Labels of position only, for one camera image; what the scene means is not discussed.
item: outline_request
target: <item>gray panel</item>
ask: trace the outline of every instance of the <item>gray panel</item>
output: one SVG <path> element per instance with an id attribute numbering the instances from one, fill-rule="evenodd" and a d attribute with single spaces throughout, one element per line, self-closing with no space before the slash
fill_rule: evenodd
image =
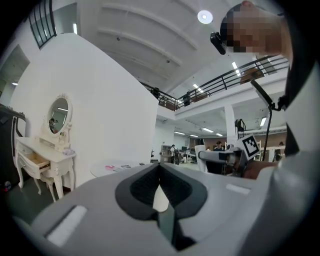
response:
<path id="1" fill-rule="evenodd" d="M 88 211 L 62 247 L 68 254 L 119 256 L 174 253 L 176 250 L 157 227 L 156 221 L 135 220 L 116 202 L 115 190 L 119 182 L 149 166 L 151 164 L 88 181 L 41 212 L 32 228 L 44 236 L 73 206 L 81 205 Z"/>

